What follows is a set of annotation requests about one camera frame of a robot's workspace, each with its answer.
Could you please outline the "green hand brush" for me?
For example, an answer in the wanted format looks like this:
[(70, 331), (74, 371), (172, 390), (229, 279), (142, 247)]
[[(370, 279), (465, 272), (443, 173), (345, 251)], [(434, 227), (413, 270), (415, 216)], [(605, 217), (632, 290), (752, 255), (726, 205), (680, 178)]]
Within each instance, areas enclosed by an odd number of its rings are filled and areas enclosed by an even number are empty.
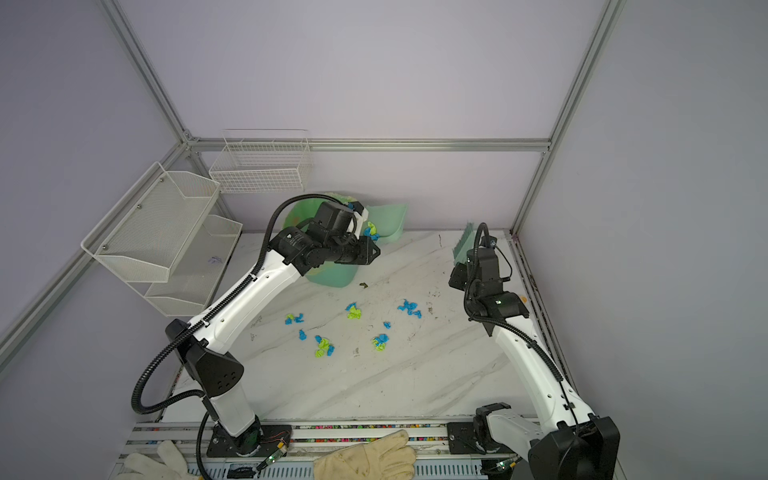
[(455, 264), (463, 264), (467, 261), (467, 251), (473, 245), (475, 233), (475, 225), (471, 222), (467, 223), (457, 244), (452, 249)]

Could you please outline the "green plastic dustpan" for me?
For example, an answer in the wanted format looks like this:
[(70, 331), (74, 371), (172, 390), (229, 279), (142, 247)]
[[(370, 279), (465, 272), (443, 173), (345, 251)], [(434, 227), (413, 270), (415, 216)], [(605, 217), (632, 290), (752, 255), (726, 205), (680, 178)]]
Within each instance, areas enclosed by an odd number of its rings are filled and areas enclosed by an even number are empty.
[(379, 235), (379, 245), (394, 243), (402, 237), (408, 212), (406, 204), (368, 206), (367, 210), (368, 221), (376, 227)]

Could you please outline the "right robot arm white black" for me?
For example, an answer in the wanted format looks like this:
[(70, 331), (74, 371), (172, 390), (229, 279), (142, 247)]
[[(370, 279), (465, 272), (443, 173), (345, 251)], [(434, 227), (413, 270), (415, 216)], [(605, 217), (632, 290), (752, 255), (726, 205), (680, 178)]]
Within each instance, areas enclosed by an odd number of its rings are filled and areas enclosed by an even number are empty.
[(609, 417), (597, 415), (581, 399), (539, 340), (521, 297), (505, 289), (493, 247), (467, 251), (449, 280), (463, 292), (472, 322), (509, 358), (532, 401), (536, 418), (528, 420), (503, 402), (477, 409), (479, 447), (508, 448), (525, 460), (536, 479), (611, 479), (620, 432)]

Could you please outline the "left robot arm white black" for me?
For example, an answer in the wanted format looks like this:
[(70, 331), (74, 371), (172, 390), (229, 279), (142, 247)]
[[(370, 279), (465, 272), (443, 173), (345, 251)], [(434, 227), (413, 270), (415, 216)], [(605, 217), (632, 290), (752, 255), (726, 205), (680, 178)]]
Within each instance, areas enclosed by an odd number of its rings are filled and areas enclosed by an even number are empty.
[(278, 207), (270, 218), (256, 264), (224, 295), (189, 322), (191, 332), (177, 348), (186, 372), (201, 387), (206, 412), (237, 442), (254, 443), (259, 419), (241, 385), (244, 366), (230, 352), (248, 325), (281, 292), (326, 263), (369, 265), (380, 249), (364, 233), (369, 212), (359, 202), (326, 195), (313, 217), (278, 233), (282, 211), (306, 195)]

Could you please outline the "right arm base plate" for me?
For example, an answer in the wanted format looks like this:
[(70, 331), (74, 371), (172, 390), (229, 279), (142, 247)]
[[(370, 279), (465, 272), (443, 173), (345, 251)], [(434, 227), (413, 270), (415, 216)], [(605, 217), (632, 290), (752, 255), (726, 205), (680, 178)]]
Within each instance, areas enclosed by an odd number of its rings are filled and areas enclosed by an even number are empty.
[(452, 455), (502, 455), (521, 454), (526, 455), (530, 445), (523, 448), (523, 444), (515, 447), (499, 443), (488, 435), (481, 436), (476, 432), (472, 421), (449, 422), (446, 424), (448, 437), (448, 450)]

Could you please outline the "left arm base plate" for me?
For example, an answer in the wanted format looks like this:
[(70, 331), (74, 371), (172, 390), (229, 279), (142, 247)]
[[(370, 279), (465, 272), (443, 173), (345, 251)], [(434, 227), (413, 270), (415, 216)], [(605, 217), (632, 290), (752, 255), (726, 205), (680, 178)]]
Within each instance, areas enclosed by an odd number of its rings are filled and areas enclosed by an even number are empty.
[(280, 444), (290, 443), (293, 428), (288, 424), (249, 427), (240, 436), (232, 436), (216, 423), (205, 451), (208, 458), (258, 457), (266, 458), (273, 454)]

